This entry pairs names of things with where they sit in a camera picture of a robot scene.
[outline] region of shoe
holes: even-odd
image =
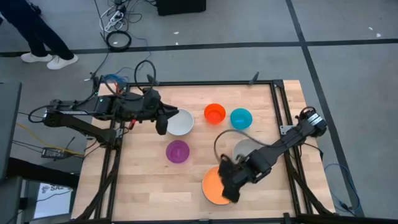
[[[51,55],[47,55],[45,57],[38,57],[33,55],[32,53],[26,53],[21,55],[21,59],[26,63],[34,63],[34,62],[49,62],[52,60]]]
[[[73,58],[70,60],[64,60],[64,59],[60,58],[59,56],[55,56],[54,59],[47,64],[47,68],[49,68],[51,70],[58,70],[65,66],[71,65],[71,64],[77,62],[78,60],[79,60],[79,58],[77,57],[77,55],[74,55]]]

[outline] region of wooden tabletop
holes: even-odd
[[[306,107],[300,82],[286,80],[284,84],[291,115],[298,115]],[[246,108],[252,113],[253,124],[245,132],[270,144],[279,139],[269,85],[159,86],[156,90],[164,103],[189,110],[195,124],[189,134],[178,137],[169,133],[159,136],[154,123],[136,123],[134,129],[124,136],[113,221],[274,218],[282,217],[284,212],[294,216],[283,156],[279,157],[267,177],[257,184],[242,187],[241,198],[236,204],[212,204],[201,189],[205,172],[218,165],[213,153],[215,137],[231,128],[229,115],[235,108]],[[100,95],[110,94],[104,86],[99,92]],[[281,113],[284,114],[279,94],[278,97]],[[205,121],[203,110],[210,103],[225,107],[227,117],[219,125]],[[93,124],[101,128],[109,127],[109,122],[96,119],[93,119]],[[189,158],[182,164],[170,162],[165,155],[167,145],[176,139],[184,140],[190,147]],[[242,139],[244,136],[236,133],[223,135],[217,143],[218,152],[232,156],[234,146]],[[316,145],[312,138],[307,143]],[[308,186],[327,209],[334,211],[319,152],[306,145],[302,146],[302,151]],[[72,218],[79,216],[94,197],[100,182],[103,158],[104,149],[101,148],[85,159]],[[108,196],[107,192],[103,214]],[[300,204],[305,211],[301,196]]]

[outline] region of black metal frame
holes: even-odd
[[[245,80],[235,80],[235,81],[197,81],[197,82],[162,82],[160,83],[159,86],[202,86],[202,85],[248,85],[249,82]],[[130,91],[130,88],[132,86],[135,86],[135,83],[129,83],[127,84],[127,91]],[[139,86],[149,86],[148,83],[138,83]],[[278,131],[279,131],[279,126],[283,124],[282,121],[282,115],[280,113],[280,108],[278,104],[278,97],[276,93],[276,88],[280,90],[280,94],[282,96],[282,102],[284,105],[284,110],[285,110],[285,115],[287,117],[287,124],[292,124],[292,118],[290,115],[290,110],[289,110],[289,104],[287,101],[286,97],[286,92],[284,89],[283,85],[283,80],[258,80],[254,83],[254,85],[269,85],[271,88],[271,96],[272,100],[274,102],[274,109],[275,109],[275,115],[277,118],[277,123],[278,123]],[[111,122],[111,128],[115,127],[115,122]],[[116,151],[116,156],[115,159],[120,160],[120,154],[121,154],[121,148],[120,150]],[[294,148],[294,154],[296,159],[296,165],[298,169],[298,173],[301,176],[301,178],[305,181],[305,176],[304,176],[304,171],[303,171],[303,166],[302,166],[302,161],[299,157],[299,152],[298,149],[295,147]],[[102,168],[102,173],[101,173],[101,183],[100,186],[103,184],[107,172],[108,172],[108,166],[109,166],[109,160],[110,160],[110,155],[111,151],[109,149],[106,150],[105,156],[104,156],[104,162],[103,162],[103,168]],[[284,155],[285,160],[290,160],[290,156],[288,154]],[[292,193],[292,203],[294,205],[294,210],[295,210],[295,215],[302,214],[301,208],[300,208],[300,202],[299,202],[299,196],[297,194],[297,189],[295,185],[294,178],[291,176],[289,172],[289,166],[286,165],[287,169],[287,174],[289,177],[289,187],[290,191]],[[109,192],[109,200],[108,200],[108,209],[106,212],[106,218],[112,219],[112,214],[113,214],[113,205],[114,205],[114,197],[116,193],[116,183],[117,183],[117,178],[115,178],[111,184],[111,189]],[[308,200],[308,198],[303,194],[304,199],[305,199],[305,206],[308,214],[312,214],[312,207],[311,204]],[[102,200],[100,203],[97,204],[96,211],[95,211],[95,219],[101,218],[101,209],[102,209]],[[217,220],[211,220],[212,223],[285,223],[286,217],[285,218],[243,218],[243,219],[217,219]],[[165,220],[165,221],[125,221],[125,222],[112,222],[112,223],[208,223],[210,220]]]

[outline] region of dark pants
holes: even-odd
[[[73,58],[74,55],[67,45],[25,0],[0,0],[0,12],[29,43],[33,55],[47,56],[45,44],[60,58],[65,60]]]

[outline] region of blue bowl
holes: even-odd
[[[248,128],[253,122],[251,113],[243,108],[238,108],[231,113],[232,126],[238,130]]]

